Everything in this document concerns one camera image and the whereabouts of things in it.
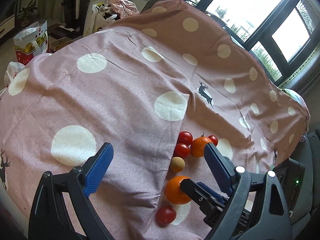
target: sky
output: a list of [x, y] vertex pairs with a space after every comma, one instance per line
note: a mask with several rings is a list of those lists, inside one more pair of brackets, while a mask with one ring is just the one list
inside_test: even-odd
[[[281, 0], [213, 0], [207, 8], [207, 11], [217, 15], [215, 10], [218, 6], [220, 6], [221, 9], [227, 9], [224, 17], [224, 21], [230, 19], [227, 25], [229, 27], [233, 24], [236, 24], [237, 27], [242, 26], [249, 34], [252, 34], [280, 1]], [[309, 35], [298, 13], [293, 10], [272, 37], [278, 44], [284, 57], [289, 60], [308, 40]]]

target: tiled floor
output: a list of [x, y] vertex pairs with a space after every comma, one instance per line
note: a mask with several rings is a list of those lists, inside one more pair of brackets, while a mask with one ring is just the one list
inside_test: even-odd
[[[44, 19], [38, 20], [40, 24], [44, 23]], [[47, 20], [48, 26], [59, 23], [51, 19]], [[14, 51], [13, 38], [10, 38], [0, 46], [0, 90], [4, 88], [4, 73], [7, 70], [9, 62], [17, 61], [16, 53]]]

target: window frame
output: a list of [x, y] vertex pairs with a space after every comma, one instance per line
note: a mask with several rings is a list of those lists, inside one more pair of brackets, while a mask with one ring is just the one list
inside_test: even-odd
[[[212, 3], [213, 0], [200, 0], [195, 6], [202, 12], [205, 12], [207, 7]], [[293, 57], [287, 61], [281, 52], [281, 49], [277, 43], [272, 38], [272, 35], [276, 30], [282, 25], [282, 23], [287, 19], [290, 13], [295, 9], [300, 0], [281, 0], [278, 5], [272, 10], [272, 12], [267, 16], [267, 18], [260, 24], [260, 26], [249, 36], [246, 41], [243, 41], [236, 33], [234, 33], [226, 23], [219, 19], [217, 16], [212, 15], [211, 18], [219, 23], [224, 30], [231, 35], [245, 50], [252, 54], [257, 61], [260, 63], [264, 71], [266, 72], [268, 78], [276, 85], [279, 86], [288, 77], [290, 77], [309, 57], [312, 51], [320, 42], [320, 24], [316, 26], [314, 31], [309, 34], [310, 38], [305, 42], [302, 48]], [[266, 69], [264, 64], [252, 51], [252, 48], [257, 42], [260, 42], [265, 50], [268, 52], [272, 60], [275, 62], [282, 77], [278, 80], [274, 80], [269, 71]]]

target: tangerine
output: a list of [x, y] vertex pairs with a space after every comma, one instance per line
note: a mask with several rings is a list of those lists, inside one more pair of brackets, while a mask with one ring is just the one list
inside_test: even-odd
[[206, 136], [201, 136], [199, 138], [194, 139], [191, 143], [191, 146], [190, 146], [190, 153], [194, 157], [203, 157], [204, 156], [204, 147], [208, 143], [212, 143], [212, 140], [210, 140]]
[[180, 189], [180, 183], [184, 179], [189, 179], [189, 177], [186, 176], [176, 176], [173, 179], [170, 179], [165, 186], [164, 194], [167, 197], [167, 199], [176, 205], [183, 205], [187, 204], [191, 201], [191, 198], [189, 198], [181, 189]]

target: red tomato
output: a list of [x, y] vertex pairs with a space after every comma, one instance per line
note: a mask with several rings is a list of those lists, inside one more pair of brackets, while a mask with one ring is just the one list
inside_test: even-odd
[[156, 221], [160, 225], [169, 225], [176, 219], [177, 213], [171, 206], [164, 206], [158, 209]]
[[218, 145], [218, 139], [217, 139], [217, 137], [215, 137], [214, 135], [209, 135], [208, 138], [209, 138], [210, 140], [212, 140], [214, 146], [217, 146], [217, 145]]
[[190, 154], [190, 148], [184, 143], [178, 143], [174, 148], [173, 155], [182, 159], [187, 158]]
[[192, 134], [189, 132], [183, 131], [179, 133], [177, 143], [184, 143], [189, 146], [192, 143], [192, 140], [193, 140]]

